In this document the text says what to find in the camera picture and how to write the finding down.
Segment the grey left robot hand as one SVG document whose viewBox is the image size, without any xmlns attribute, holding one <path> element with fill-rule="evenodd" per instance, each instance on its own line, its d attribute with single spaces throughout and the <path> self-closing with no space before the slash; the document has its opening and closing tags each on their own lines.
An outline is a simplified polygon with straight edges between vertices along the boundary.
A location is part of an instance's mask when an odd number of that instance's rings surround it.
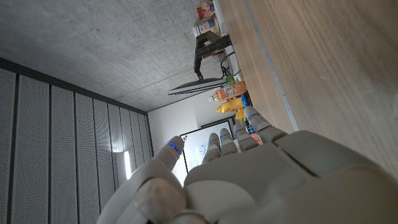
<svg viewBox="0 0 398 224">
<path fill-rule="evenodd" d="M 256 142 L 236 124 L 211 134 L 183 182 L 173 137 L 132 173 L 99 223 L 396 223 L 397 181 L 354 150 L 310 131 L 287 134 L 252 106 Z"/>
</svg>

